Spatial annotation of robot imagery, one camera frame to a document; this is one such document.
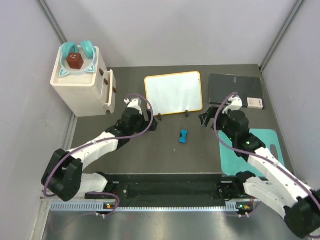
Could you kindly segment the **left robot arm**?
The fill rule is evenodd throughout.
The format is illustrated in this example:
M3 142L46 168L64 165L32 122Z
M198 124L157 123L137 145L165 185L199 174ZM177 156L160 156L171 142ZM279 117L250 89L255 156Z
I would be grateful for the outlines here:
M74 149L56 150L42 176L45 197L58 197L64 202L80 195L92 198L109 198L114 191L104 173L87 174L83 171L101 157L115 152L144 133L154 132L158 122L153 110L147 111L148 118L133 107L127 107L121 119L95 139Z

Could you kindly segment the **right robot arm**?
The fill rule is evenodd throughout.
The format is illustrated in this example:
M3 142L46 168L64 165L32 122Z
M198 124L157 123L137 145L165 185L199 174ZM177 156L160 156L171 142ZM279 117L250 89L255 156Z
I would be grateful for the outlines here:
M289 230L303 239L318 236L320 228L320 192L287 170L266 144L252 133L249 120L239 107L217 108L211 106L199 116L201 125L207 127L214 120L212 129L216 135L223 133L231 144L220 136L220 144L257 169L266 180L250 171L235 175L233 192L239 198L247 195L256 198L275 211Z

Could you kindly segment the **yellow-framed whiteboard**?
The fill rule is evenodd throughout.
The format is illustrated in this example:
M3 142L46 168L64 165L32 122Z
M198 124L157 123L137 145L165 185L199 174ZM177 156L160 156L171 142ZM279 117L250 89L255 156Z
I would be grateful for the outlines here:
M198 71L147 76L144 79L148 109L154 116L198 112L203 109L201 74Z

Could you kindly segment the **blue bone-shaped eraser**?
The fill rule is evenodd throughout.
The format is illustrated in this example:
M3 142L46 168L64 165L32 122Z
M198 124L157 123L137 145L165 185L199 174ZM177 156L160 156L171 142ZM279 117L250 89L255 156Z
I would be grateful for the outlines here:
M178 139L178 142L181 144L187 143L187 136L188 136L188 130L187 129L181 129L180 130L180 137Z

